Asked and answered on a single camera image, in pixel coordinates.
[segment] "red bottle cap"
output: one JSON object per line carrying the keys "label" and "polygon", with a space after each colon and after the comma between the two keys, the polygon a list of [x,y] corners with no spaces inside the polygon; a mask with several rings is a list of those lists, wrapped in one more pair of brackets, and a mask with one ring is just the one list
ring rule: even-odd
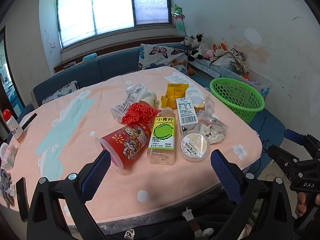
{"label": "red bottle cap", "polygon": [[9,109],[5,109],[2,115],[3,115],[3,119],[7,122],[11,117],[11,112]]}

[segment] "yellow snack bag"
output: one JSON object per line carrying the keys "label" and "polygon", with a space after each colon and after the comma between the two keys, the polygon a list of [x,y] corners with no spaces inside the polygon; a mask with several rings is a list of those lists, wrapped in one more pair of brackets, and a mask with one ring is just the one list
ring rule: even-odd
{"label": "yellow snack bag", "polygon": [[170,107],[177,109],[177,98],[186,97],[186,90],[189,84],[168,84],[165,97],[161,97],[161,107]]}

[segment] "pink tablecloth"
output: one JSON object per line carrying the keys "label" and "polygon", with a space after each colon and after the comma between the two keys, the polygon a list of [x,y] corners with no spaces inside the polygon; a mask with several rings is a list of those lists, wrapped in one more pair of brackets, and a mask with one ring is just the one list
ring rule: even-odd
{"label": "pink tablecloth", "polygon": [[[124,101],[125,88],[143,83],[159,99],[166,93],[168,80],[172,80],[165,77],[172,75],[176,80],[181,77],[193,85],[193,88],[189,88],[190,93],[203,97],[210,95],[179,71],[161,67],[118,76],[82,88],[36,109],[34,112],[38,116],[29,125],[25,141],[19,145],[11,171],[12,183],[15,184],[21,177],[26,178],[30,204],[40,177],[64,179],[72,172],[78,173],[86,163],[94,161],[99,155],[95,138],[123,127],[112,118],[110,107]],[[229,127],[224,140],[211,145],[211,150],[220,149],[230,162],[244,169],[260,157],[262,145],[259,137],[217,98],[213,95],[211,98],[215,102],[215,114]],[[178,120],[176,123],[177,142],[180,137]],[[15,139],[12,144],[18,145]],[[209,157],[190,162],[176,153],[173,166],[161,166],[150,164],[145,150],[131,174],[120,175],[110,168],[93,200],[88,201],[86,206],[97,223],[115,221],[173,206],[218,183]],[[65,201],[61,200],[61,206],[67,223],[74,225]],[[11,208],[18,210],[16,198],[15,206]]]}

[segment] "doorway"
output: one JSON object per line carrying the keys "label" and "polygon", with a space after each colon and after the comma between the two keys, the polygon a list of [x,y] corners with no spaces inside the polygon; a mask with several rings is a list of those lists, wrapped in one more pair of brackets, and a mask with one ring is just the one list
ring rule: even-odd
{"label": "doorway", "polygon": [[[17,119],[25,105],[21,100],[10,70],[5,42],[5,27],[0,30],[0,81],[0,110],[3,112],[5,109],[9,109],[12,116]],[[4,129],[9,132],[2,115],[0,122]]]}

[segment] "paper cup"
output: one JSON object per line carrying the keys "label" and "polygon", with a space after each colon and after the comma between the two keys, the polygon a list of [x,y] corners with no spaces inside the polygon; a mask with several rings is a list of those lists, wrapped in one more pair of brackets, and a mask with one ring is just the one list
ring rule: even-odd
{"label": "paper cup", "polygon": [[102,138],[96,138],[99,151],[110,152],[111,161],[120,170],[130,169],[137,153],[150,140],[151,131],[145,123],[127,125]]}
{"label": "paper cup", "polygon": [[156,102],[157,102],[157,95],[153,91],[147,90],[142,95],[139,103],[148,104],[151,107],[155,107]]}

